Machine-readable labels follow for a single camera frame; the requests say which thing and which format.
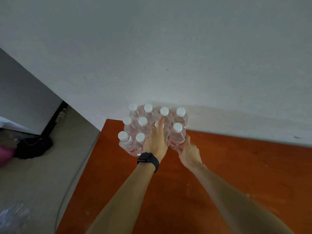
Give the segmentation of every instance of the white bottle cap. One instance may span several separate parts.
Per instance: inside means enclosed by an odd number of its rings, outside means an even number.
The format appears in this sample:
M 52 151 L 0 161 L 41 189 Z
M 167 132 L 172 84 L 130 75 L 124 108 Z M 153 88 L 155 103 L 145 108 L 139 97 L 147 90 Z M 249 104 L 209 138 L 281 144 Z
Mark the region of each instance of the white bottle cap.
M 140 126 L 146 126 L 147 125 L 147 119 L 145 117 L 141 117 L 138 120 L 138 123 L 140 124 Z
M 125 125 L 130 125 L 132 122 L 132 119 L 131 117 L 124 117 L 122 121 Z
M 169 114 L 169 109 L 167 107 L 162 107 L 160 109 L 160 114 L 162 114 L 164 117 Z
M 153 106 L 150 104 L 145 104 L 144 111 L 151 112 L 153 110 Z
M 185 109 L 184 108 L 178 108 L 177 109 L 177 116 L 178 117 L 184 117 L 185 115 Z
M 175 132 L 181 132 L 182 131 L 182 128 L 183 128 L 183 126 L 182 126 L 182 124 L 181 123 L 179 123 L 179 122 L 177 122 L 177 123 L 175 123 L 174 124 L 174 131 Z
M 158 128 L 158 121 L 155 122 L 155 127 Z
M 134 112 L 135 110 L 138 109 L 138 106 L 134 103 L 131 103 L 131 104 L 129 104 L 129 109 Z
M 118 134 L 118 138 L 122 142 L 128 142 L 129 140 L 129 135 L 125 131 L 120 131 Z
M 143 143 L 145 141 L 145 135 L 143 133 L 137 134 L 136 138 L 139 143 Z

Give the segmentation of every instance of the pink object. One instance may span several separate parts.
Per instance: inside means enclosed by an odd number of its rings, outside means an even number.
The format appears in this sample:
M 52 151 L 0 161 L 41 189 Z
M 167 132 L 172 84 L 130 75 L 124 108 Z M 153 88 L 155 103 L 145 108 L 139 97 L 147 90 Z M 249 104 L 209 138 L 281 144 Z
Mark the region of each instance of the pink object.
M 6 164 L 14 155 L 15 149 L 7 149 L 0 146 L 0 167 Z

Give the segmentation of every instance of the black watch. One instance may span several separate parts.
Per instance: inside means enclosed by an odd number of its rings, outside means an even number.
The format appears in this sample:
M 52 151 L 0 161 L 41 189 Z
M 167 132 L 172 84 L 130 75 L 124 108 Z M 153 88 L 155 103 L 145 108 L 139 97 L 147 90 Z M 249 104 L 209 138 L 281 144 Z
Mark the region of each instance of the black watch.
M 157 171 L 157 169 L 159 167 L 159 161 L 152 153 L 142 153 L 141 156 L 138 158 L 138 163 L 139 162 L 150 162 L 150 163 L 152 163 L 155 166 L 155 172 Z

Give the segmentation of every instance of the clear plastic bag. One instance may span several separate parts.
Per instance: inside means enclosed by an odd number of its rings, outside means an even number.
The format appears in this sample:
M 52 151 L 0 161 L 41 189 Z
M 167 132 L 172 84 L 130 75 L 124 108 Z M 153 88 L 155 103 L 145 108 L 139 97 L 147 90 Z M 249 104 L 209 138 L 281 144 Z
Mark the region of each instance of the clear plastic bag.
M 13 204 L 0 213 L 0 233 L 20 234 L 25 231 L 29 219 L 29 209 L 24 204 Z

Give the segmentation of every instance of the cable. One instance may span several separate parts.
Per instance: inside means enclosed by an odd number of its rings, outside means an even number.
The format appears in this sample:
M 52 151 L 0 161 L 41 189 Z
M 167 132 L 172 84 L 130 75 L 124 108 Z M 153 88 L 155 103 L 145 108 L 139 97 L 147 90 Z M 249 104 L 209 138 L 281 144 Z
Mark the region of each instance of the cable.
M 54 224 L 54 233 L 57 232 L 57 219 L 58 219 L 58 216 L 60 215 L 60 209 L 61 209 L 61 207 L 62 207 L 62 205 L 63 205 L 63 202 L 64 202 L 64 200 L 65 200 L 65 197 L 66 197 L 66 195 L 67 195 L 67 193 L 68 193 L 70 187 L 72 186 L 72 184 L 73 184 L 73 182 L 74 182 L 74 180 L 75 180 L 75 178 L 76 178 L 78 172 L 79 172 L 80 169 L 82 168 L 84 162 L 87 160 L 89 154 L 92 152 L 92 150 L 93 150 L 93 148 L 94 148 L 94 146 L 95 146 L 95 144 L 96 144 L 96 142 L 97 142 L 97 140 L 98 140 L 98 138 L 99 138 L 100 133 L 101 133 L 101 132 L 99 132 L 99 134 L 97 135 L 97 137 L 96 137 L 94 143 L 92 144 L 90 150 L 89 150 L 88 153 L 87 153 L 87 156 L 83 159 L 83 161 L 82 161 L 82 163 L 80 164 L 78 170 L 76 171 L 74 177 L 72 178 L 72 180 L 71 180 L 70 183 L 69 183 L 69 186 L 68 186 L 68 188 L 67 188 L 67 190 L 66 190 L 66 192 L 65 192 L 65 194 L 64 194 L 64 197 L 63 197 L 63 199 L 62 199 L 62 201 L 61 201 L 61 203 L 60 203 L 60 207 L 59 207 L 58 210 L 57 210 L 57 216 L 56 216 L 56 218 L 55 218 L 55 224 Z

